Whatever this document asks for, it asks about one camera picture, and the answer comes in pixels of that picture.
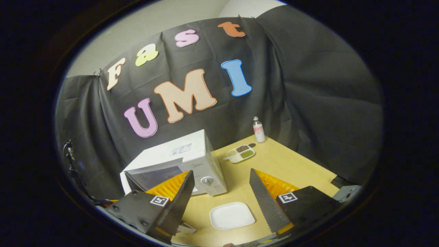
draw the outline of blue letter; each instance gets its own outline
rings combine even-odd
[[[221,68],[227,70],[230,79],[232,80],[232,95],[235,97],[248,94],[252,90],[252,87],[249,86],[245,81],[244,74],[242,73],[241,69],[241,64],[241,60],[238,59],[226,61],[221,64]]]

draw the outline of black curtain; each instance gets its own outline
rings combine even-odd
[[[218,25],[239,24],[244,37],[232,37]],[[176,46],[177,33],[193,29],[200,39]],[[158,56],[136,66],[138,51],[155,44]],[[107,90],[108,69],[121,58],[118,83]],[[223,62],[239,59],[252,91],[240,97]],[[169,123],[159,84],[184,89],[185,76],[204,70],[204,81],[217,103]],[[139,101],[149,98],[157,132],[139,137],[124,112],[136,108],[142,127],[149,123]],[[59,149],[72,139],[78,170],[90,194],[123,195],[119,173],[142,150],[205,129],[214,149],[253,134],[258,116],[265,134],[355,183],[364,182],[377,158],[382,135],[379,85],[361,58],[341,38],[299,11],[281,6],[258,18],[216,18],[156,34],[125,52],[99,76],[65,79],[58,99]]]

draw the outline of black backdrop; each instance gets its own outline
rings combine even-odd
[[[7,10],[2,15],[6,44],[2,55],[8,61],[7,73],[2,74],[7,82],[2,124],[5,164],[9,164],[3,168],[8,176],[2,181],[6,183],[2,205],[7,212],[2,241],[7,245],[131,246],[92,220],[60,189],[53,177],[58,167],[56,150],[48,148],[53,145],[51,116],[57,86],[45,86],[61,51],[69,45],[66,40],[78,38],[124,6],[107,2],[82,15],[96,2],[2,2]],[[363,207],[302,246],[341,242],[345,246],[433,246],[438,170],[433,152],[437,96],[432,90],[436,74],[432,51],[437,42],[432,34],[437,33],[437,1],[416,6],[311,0],[293,4],[336,30],[359,51],[383,83],[386,102],[380,158],[380,167],[386,168],[380,173],[383,180]]]
[[[239,24],[246,35],[227,35],[218,27],[223,22]],[[177,47],[174,36],[188,29],[196,30],[200,39]],[[158,56],[135,66],[137,52],[151,43]],[[121,58],[126,61],[118,83],[107,90],[107,71]],[[239,97],[231,94],[230,77],[221,68],[234,59],[242,61],[252,86]],[[195,69],[204,70],[205,84],[217,103],[169,123],[154,88],[171,81],[184,89],[186,74]],[[128,108],[136,107],[139,122],[148,127],[137,107],[145,98],[158,125],[148,138],[137,136],[124,117]],[[290,6],[258,18],[209,19],[153,35],[115,54],[100,76],[67,78],[55,120],[59,151],[72,139],[89,193],[119,198],[119,173],[144,149],[200,129],[218,149],[252,135],[253,116],[262,121],[268,137],[351,182],[365,182],[377,162],[383,129],[379,82],[345,41]]]

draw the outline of yellow letter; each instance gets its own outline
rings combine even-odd
[[[155,44],[149,44],[137,53],[136,66],[141,66],[147,61],[157,57],[158,51],[155,50]]]
[[[168,110],[168,122],[175,123],[183,118],[183,113],[177,111],[178,105],[185,112],[192,113],[192,97],[195,98],[195,109],[201,111],[216,104],[216,98],[210,95],[204,82],[204,70],[192,70],[186,75],[184,91],[170,81],[166,81],[155,87],[154,92],[162,97],[163,103]]]
[[[119,62],[115,63],[108,69],[108,87],[107,90],[110,90],[117,84],[118,79],[116,76],[120,76],[120,72],[122,71],[122,64],[125,63],[125,58],[119,60]]]

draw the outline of microwave door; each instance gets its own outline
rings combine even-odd
[[[128,181],[128,184],[129,184],[131,190],[138,189],[138,190],[141,190],[143,192],[147,191],[140,183],[136,182],[136,180],[133,179],[131,174],[129,174],[128,172],[125,172],[125,176],[127,177],[127,181]]]

